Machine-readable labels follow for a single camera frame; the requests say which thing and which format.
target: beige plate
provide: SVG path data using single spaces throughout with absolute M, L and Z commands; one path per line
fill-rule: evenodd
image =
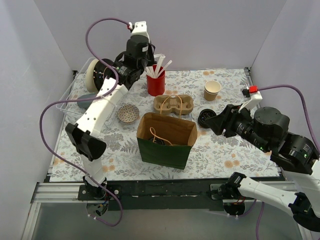
M 139 117 L 139 109 L 132 104 L 126 104 L 122 107 L 120 107 L 118 111 L 118 118 L 120 121 L 124 123 L 132 123 Z

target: beige cup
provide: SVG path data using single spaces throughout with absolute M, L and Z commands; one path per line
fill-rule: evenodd
M 204 85 L 204 99 L 213 101 L 221 90 L 221 85 L 217 81 L 207 81 Z

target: bag handle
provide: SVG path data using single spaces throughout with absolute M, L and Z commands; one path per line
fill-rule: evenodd
M 156 141 L 156 138 L 157 138 L 157 139 L 161 139 L 163 141 L 166 141 L 166 142 L 168 142 L 170 144 L 170 146 L 173 146 L 172 143 L 169 140 L 157 136 L 156 135 L 156 130 L 153 127 L 150 127 L 150 133 L 154 136 L 153 140 L 152 140 L 153 143 Z
M 166 102 L 169 98 L 171 98 L 171 96 L 177 96 L 177 97 L 180 99 L 181 106 L 180 106 L 179 118 L 181 118 L 181 114 L 182 114 L 182 98 L 181 98 L 179 95 L 176 95 L 176 94 L 168 96 L 168 97 L 163 101 L 163 103 L 161 104 L 161 108 L 160 108 L 160 115 L 161 115 L 161 113 L 162 113 L 162 108 L 163 108 L 165 102 Z

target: brown tray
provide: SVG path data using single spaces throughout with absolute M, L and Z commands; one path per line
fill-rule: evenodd
M 158 95 L 154 98 L 153 108 L 156 113 L 160 113 L 160 108 L 162 103 L 169 96 L 170 95 Z M 181 107 L 182 107 L 181 114 L 186 115 L 191 113 L 192 110 L 194 109 L 194 100 L 192 99 L 192 97 L 186 94 L 179 94 L 179 97 L 182 99 L 182 104 L 180 99 L 177 96 L 171 96 L 163 104 L 161 113 L 165 115 L 170 113 L 180 114 Z

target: floral tablecloth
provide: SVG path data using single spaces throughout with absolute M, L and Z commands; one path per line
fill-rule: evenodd
M 216 136 L 210 129 L 197 123 L 201 110 L 210 108 L 220 113 L 227 104 L 241 104 L 240 89 L 248 85 L 243 69 L 212 69 L 192 71 L 167 71 L 165 94 L 188 94 L 194 101 L 194 109 L 187 116 L 196 122 L 198 138 L 191 149 L 184 170 L 142 162 L 136 138 L 140 118 L 153 112 L 154 97 L 147 92 L 146 76 L 143 74 L 125 96 L 124 102 L 139 108 L 140 116 L 131 125 L 123 125 L 117 118 L 110 128 L 102 129 L 100 139 L 107 144 L 102 156 L 103 171 L 107 180 L 159 180 L 228 178 L 233 172 L 249 177 L 279 176 L 277 166 L 270 154 L 263 153 L 240 137 Z M 209 80 L 218 81 L 222 89 L 214 101 L 203 98 L 204 85 Z M 75 81 L 74 89 L 80 96 L 85 93 L 83 80 Z M 65 130 L 58 141 L 57 152 L 67 160 L 83 167 L 81 158 L 72 146 Z M 82 181 L 83 173 L 56 158 L 53 163 L 51 182 Z

